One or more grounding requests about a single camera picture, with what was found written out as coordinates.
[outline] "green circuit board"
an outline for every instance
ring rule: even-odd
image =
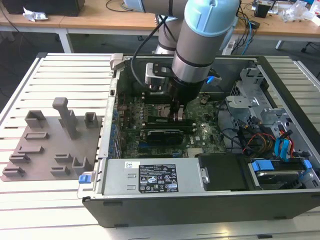
[[[143,127],[149,116],[167,117],[168,104],[145,104],[134,98],[122,107],[120,131],[122,139],[121,157],[130,158],[187,158],[198,153],[221,153],[226,151],[223,139],[215,122],[216,105],[203,95],[188,103],[185,119],[195,123],[192,134],[184,134],[182,144],[174,146],[149,146]]]

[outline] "floor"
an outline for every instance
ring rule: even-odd
[[[7,39],[0,43],[0,111],[6,105],[9,97],[15,91],[20,80],[29,69],[39,52],[63,53],[61,43],[53,33],[22,33],[14,35],[15,41]],[[133,53],[141,41],[137,36],[123,35],[85,35],[72,34],[71,41],[75,53]],[[150,53],[157,46],[157,37],[151,38],[141,50]],[[301,49],[305,42],[285,42],[281,50],[276,50],[277,41],[254,40],[246,55],[290,56],[300,60],[317,76],[320,69],[320,47],[308,47],[306,53]]]

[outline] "warning label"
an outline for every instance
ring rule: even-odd
[[[139,165],[139,192],[142,194],[179,192],[176,165]]]

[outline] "barcode sticker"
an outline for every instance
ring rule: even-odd
[[[124,168],[125,169],[138,169],[140,165],[139,161],[125,161]]]

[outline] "computer case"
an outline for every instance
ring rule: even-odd
[[[2,0],[2,3],[9,14],[22,14],[26,8],[34,12],[76,17],[85,0]]]

